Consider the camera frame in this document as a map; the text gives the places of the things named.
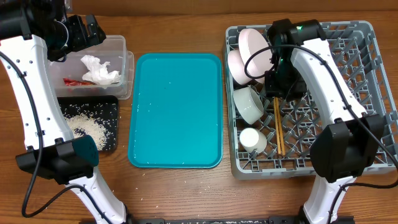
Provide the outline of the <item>pile of rice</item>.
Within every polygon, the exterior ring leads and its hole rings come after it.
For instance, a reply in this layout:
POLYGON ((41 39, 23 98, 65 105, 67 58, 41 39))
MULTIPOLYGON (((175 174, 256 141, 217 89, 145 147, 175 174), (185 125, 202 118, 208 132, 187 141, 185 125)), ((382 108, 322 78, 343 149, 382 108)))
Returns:
POLYGON ((106 145, 106 128, 97 122, 96 118, 89 117, 83 113, 67 117, 66 122, 73 131, 75 138, 89 135, 93 138, 96 147, 102 151, 106 145))

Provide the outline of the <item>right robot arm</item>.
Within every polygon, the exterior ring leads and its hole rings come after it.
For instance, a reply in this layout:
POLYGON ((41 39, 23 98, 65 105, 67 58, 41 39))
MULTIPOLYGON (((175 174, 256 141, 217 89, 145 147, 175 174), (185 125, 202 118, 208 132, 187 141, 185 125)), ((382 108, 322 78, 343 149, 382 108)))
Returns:
POLYGON ((273 64, 265 74, 268 97, 288 101, 309 92, 323 130, 309 149, 316 172, 297 223, 353 223, 337 211, 348 187, 371 166, 383 134, 383 118, 369 115, 338 70, 325 31, 316 20, 273 22, 267 30, 273 64))

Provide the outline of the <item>grey shallow bowl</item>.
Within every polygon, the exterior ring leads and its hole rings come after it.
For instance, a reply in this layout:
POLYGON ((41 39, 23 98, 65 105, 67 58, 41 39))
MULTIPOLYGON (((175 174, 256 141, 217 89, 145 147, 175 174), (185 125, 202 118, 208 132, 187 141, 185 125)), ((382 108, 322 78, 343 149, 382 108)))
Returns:
POLYGON ((234 104, 248 124, 254 124, 264 114, 264 107, 258 94, 250 87, 233 91, 234 104))

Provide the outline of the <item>white paper cup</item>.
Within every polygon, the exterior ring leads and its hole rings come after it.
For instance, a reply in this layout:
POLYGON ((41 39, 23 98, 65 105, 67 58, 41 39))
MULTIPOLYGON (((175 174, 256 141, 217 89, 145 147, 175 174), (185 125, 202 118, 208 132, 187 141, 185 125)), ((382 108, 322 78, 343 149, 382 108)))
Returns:
POLYGON ((253 151, 261 153, 267 147, 267 138, 265 135, 254 128, 245 128, 242 130, 239 135, 239 141, 248 153, 252 153, 253 151))

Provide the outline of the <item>large white plate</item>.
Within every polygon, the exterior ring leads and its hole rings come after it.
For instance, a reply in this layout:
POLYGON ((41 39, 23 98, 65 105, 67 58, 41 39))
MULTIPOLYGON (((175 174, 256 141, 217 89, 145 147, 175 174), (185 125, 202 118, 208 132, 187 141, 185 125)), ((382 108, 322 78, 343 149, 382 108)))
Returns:
MULTIPOLYGON (((257 51, 269 46, 262 34, 256 29, 243 29, 240 32, 239 51, 244 63, 257 51)), ((272 68, 272 52, 264 51, 256 55, 248 64, 248 74, 252 77, 259 77, 272 68)))

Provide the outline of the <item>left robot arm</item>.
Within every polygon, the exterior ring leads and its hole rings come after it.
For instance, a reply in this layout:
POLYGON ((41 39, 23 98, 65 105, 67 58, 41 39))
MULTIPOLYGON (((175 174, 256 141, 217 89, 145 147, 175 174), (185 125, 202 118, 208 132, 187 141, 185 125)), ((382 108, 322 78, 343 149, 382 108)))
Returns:
POLYGON ((73 135, 48 77, 50 62, 64 62, 105 37, 95 16, 67 16, 65 1, 1 2, 1 62, 24 125, 26 152, 16 157, 18 167, 74 192, 96 223, 132 223, 101 175, 93 138, 73 135))

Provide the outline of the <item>red snack wrapper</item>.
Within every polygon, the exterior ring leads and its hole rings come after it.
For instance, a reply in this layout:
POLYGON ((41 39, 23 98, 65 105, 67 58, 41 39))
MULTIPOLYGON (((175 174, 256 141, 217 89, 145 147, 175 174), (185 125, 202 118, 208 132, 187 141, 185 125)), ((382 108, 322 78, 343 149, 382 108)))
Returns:
POLYGON ((89 85, 94 85, 92 82, 83 82, 83 81, 78 81, 78 80, 72 80, 69 78, 64 78, 63 82, 65 86, 89 86, 89 85))

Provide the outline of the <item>wooden chopstick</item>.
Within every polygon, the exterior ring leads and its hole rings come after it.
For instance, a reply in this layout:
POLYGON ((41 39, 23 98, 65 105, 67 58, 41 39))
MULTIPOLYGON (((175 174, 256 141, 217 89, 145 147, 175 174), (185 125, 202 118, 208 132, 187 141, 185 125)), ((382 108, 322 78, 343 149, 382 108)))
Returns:
POLYGON ((278 99, 274 97, 274 118, 275 118, 275 131, 276 131, 276 140, 277 140, 277 153, 278 155, 282 154, 281 146, 280 146, 280 136, 279 136, 279 106, 278 99))
POLYGON ((279 140, 279 154, 284 157, 285 156, 285 148, 284 148, 284 137, 283 137, 283 130, 282 130, 282 123, 280 119, 280 110, 279 110, 279 99, 278 97, 274 98, 274 113, 275 113, 275 125, 277 126, 278 130, 278 140, 279 140))

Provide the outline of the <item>white tissue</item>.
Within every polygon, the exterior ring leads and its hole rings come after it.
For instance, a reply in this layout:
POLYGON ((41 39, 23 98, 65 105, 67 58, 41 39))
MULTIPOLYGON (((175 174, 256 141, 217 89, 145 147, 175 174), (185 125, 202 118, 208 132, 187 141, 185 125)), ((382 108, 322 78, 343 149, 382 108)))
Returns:
POLYGON ((82 76, 84 81, 92 82, 97 85, 110 85, 121 81, 121 74, 114 70, 108 72, 110 62, 100 63, 100 59, 92 55, 85 55, 81 59, 88 71, 82 76))

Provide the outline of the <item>white bowl with rice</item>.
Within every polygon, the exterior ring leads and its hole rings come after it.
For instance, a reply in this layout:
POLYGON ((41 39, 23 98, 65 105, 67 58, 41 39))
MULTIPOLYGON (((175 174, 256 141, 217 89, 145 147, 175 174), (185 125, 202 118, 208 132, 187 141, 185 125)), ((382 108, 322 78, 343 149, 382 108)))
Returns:
POLYGON ((228 54, 229 71, 239 85, 246 85, 251 79, 244 72, 244 64, 239 50, 232 50, 228 54))

